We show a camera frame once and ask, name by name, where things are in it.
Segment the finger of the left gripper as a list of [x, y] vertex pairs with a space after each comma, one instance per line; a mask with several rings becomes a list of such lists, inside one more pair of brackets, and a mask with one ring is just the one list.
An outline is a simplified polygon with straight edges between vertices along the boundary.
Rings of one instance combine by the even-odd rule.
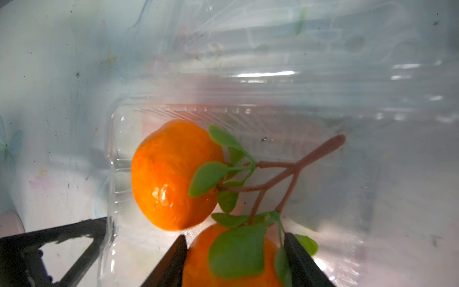
[[[76, 287], [100, 254], [107, 218], [1, 238], [2, 287]], [[43, 262], [41, 248], [48, 243], [87, 237], [92, 243], [60, 281], [53, 282]]]

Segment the clear container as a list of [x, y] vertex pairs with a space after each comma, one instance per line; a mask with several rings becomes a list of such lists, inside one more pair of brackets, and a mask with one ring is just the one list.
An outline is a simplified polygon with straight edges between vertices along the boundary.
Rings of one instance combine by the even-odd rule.
[[137, 287], [178, 236], [132, 195], [131, 159], [168, 121], [214, 124], [257, 160], [306, 167], [283, 212], [338, 287], [459, 284], [457, 1], [146, 1], [112, 113], [100, 287]]

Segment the orange pair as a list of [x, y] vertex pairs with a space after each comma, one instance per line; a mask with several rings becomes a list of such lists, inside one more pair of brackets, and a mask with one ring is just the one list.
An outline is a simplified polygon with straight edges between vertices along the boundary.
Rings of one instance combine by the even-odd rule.
[[[337, 135], [295, 162], [256, 161], [218, 126], [170, 121], [133, 156], [133, 197], [162, 230], [213, 219], [187, 245], [182, 287], [292, 287], [282, 212], [302, 170], [344, 143]], [[318, 244], [292, 234], [313, 258]]]

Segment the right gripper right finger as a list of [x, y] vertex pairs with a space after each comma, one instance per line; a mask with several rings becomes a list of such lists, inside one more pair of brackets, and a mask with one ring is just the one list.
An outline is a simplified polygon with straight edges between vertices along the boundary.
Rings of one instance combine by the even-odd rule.
[[335, 287], [292, 233], [285, 234], [284, 248], [293, 287]]

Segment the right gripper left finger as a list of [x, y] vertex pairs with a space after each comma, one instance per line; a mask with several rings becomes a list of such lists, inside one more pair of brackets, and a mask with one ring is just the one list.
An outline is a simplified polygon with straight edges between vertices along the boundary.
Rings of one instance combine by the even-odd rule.
[[181, 234], [145, 279], [141, 287], [181, 287], [187, 254], [186, 237]]

